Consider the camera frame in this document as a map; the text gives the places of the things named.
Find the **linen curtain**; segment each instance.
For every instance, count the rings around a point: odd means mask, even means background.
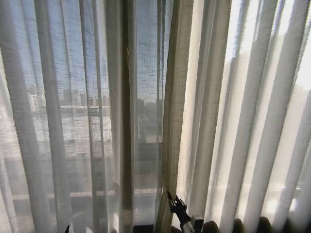
[[[311,220],[309,0],[0,1],[0,231]]]

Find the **distant building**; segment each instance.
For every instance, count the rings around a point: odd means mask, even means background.
[[[73,105],[81,105],[81,92],[80,91],[72,91],[72,104]]]
[[[29,94],[28,100],[30,104],[30,108],[34,112],[40,111],[42,108],[46,107],[45,96],[44,94]]]

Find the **white curtain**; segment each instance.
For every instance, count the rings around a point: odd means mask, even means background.
[[[0,0],[0,232],[311,221],[309,0]]]

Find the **sheer curtain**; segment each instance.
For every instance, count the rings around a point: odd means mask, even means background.
[[[311,220],[309,0],[0,0],[0,231]]]
[[[1,232],[152,224],[170,1],[0,1]]]

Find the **curtain fold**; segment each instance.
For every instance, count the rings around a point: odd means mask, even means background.
[[[309,0],[0,1],[0,231],[311,222]]]

